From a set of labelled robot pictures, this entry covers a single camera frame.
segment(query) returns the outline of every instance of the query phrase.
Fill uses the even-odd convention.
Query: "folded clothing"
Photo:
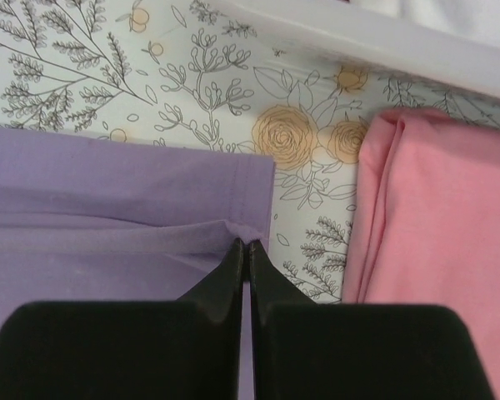
[[[359,159],[343,301],[455,310],[500,398],[500,131],[394,109]]]
[[[0,327],[38,300],[178,298],[235,238],[266,244],[273,175],[268,157],[0,129]]]

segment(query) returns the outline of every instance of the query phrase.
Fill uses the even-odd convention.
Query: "folded purple cloth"
[[[234,238],[266,242],[273,174],[266,157],[0,129],[0,326],[35,300],[179,297]],[[243,331],[250,399],[249,315]]]

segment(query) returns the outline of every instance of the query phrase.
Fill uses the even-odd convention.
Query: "folded pink cloth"
[[[343,301],[450,307],[500,399],[500,131],[395,109],[359,158]]]

